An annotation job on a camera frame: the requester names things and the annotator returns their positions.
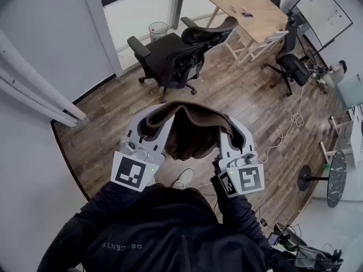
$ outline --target white sneaker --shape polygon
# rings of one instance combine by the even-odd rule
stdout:
[[[193,174],[194,172],[191,168],[187,168],[186,170],[184,170],[179,176],[178,180],[174,183],[173,188],[177,189],[187,188],[193,178]]]
[[[153,176],[150,181],[147,183],[146,186],[150,186],[150,185],[153,185],[153,184],[156,184],[156,181],[155,181],[155,177]]]

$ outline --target marble table top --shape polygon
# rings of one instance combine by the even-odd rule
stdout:
[[[328,205],[335,207],[341,199],[347,178],[347,162],[342,150],[338,150],[330,165],[328,180]]]

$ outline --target electronic device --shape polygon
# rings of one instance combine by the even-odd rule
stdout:
[[[175,115],[152,138],[141,133],[145,118],[162,105],[150,106],[131,119],[126,135],[121,137],[119,151],[113,158],[111,181],[141,192],[163,164],[166,155],[164,147]],[[263,190],[264,170],[263,164],[258,162],[251,133],[235,118],[229,119],[239,140],[233,140],[233,143],[229,134],[220,131],[217,161],[221,172],[217,176],[231,198]]]
[[[243,17],[254,17],[251,13],[249,12],[241,12]]]
[[[275,246],[277,245],[280,237],[281,237],[281,233],[270,233],[270,235],[268,236],[268,243],[271,245],[271,246]]]

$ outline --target chair armrest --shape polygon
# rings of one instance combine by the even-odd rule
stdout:
[[[180,18],[180,20],[188,27],[198,27],[198,25],[192,19],[190,19],[188,17],[182,17],[182,18]]]
[[[150,51],[142,44],[136,37],[131,36],[127,39],[127,43],[129,44],[130,48],[135,52],[135,54],[140,57],[144,58],[150,55]]]
[[[306,67],[302,67],[298,62],[294,62],[295,65],[297,66],[297,68],[305,75],[309,74],[308,70]]]

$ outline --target whiteboard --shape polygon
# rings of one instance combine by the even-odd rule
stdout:
[[[321,45],[325,45],[353,24],[335,0],[300,0],[296,6]]]

